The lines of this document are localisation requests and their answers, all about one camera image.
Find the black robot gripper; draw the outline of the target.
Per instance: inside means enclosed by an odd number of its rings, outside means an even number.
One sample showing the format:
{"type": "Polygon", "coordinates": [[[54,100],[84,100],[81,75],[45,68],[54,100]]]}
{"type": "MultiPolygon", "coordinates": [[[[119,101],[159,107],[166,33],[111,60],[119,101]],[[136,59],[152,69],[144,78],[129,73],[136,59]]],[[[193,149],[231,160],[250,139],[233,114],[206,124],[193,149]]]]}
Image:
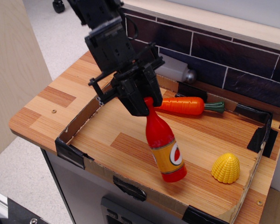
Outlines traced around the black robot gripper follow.
{"type": "Polygon", "coordinates": [[[152,97],[154,106],[161,106],[163,98],[155,70],[164,64],[154,43],[135,52],[121,24],[121,18],[111,20],[88,19],[91,31],[85,42],[101,74],[89,85],[104,105],[117,97],[133,116],[146,117],[149,110],[145,97],[152,97]]]}

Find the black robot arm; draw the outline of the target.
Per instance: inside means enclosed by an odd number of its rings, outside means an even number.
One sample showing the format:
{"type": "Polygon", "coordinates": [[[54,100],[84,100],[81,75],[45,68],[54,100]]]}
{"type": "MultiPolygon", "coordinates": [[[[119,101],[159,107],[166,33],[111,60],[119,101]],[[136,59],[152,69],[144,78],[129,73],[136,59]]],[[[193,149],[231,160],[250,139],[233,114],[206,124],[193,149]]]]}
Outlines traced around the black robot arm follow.
{"type": "Polygon", "coordinates": [[[162,104],[155,70],[165,62],[155,43],[136,52],[122,25],[120,0],[71,0],[70,6],[82,25],[90,28],[85,43],[101,74],[90,79],[97,100],[105,105],[118,98],[133,116],[148,116],[144,101],[152,97],[154,106],[162,104]]]}

